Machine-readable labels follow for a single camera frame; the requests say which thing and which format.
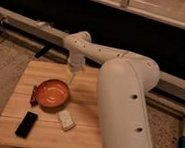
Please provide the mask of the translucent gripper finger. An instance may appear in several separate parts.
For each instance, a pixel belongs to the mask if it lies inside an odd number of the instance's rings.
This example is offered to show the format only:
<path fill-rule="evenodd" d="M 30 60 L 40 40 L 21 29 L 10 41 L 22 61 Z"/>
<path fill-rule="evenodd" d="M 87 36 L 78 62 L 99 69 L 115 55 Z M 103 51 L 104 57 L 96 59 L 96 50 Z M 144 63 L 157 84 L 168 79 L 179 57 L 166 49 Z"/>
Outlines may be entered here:
<path fill-rule="evenodd" d="M 66 71 L 66 77 L 65 77 L 66 83 L 68 85 L 71 85 L 75 76 L 76 76 L 75 72 L 71 72 L 70 70 L 67 70 Z"/>

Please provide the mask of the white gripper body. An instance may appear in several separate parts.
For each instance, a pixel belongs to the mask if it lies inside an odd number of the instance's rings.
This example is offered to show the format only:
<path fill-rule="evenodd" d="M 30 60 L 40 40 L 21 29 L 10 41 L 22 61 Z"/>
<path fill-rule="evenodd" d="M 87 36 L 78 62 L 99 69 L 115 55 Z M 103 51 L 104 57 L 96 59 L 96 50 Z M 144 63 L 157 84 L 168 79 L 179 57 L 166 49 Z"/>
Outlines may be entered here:
<path fill-rule="evenodd" d="M 67 59 L 69 70 L 75 73 L 82 70 L 85 65 L 85 60 L 83 54 L 76 51 L 70 51 L 69 58 Z"/>

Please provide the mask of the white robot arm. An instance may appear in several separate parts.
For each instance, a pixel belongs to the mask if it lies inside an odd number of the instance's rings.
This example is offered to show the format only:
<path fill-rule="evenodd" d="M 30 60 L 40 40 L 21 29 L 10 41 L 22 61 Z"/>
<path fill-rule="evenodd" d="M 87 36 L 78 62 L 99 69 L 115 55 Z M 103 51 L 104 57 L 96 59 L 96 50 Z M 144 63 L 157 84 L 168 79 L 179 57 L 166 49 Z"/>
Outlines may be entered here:
<path fill-rule="evenodd" d="M 66 36 L 63 46 L 71 71 L 81 70 L 87 58 L 101 65 L 96 91 L 103 148 L 153 148 L 145 93 L 160 80 L 155 60 L 94 44 L 86 31 Z"/>

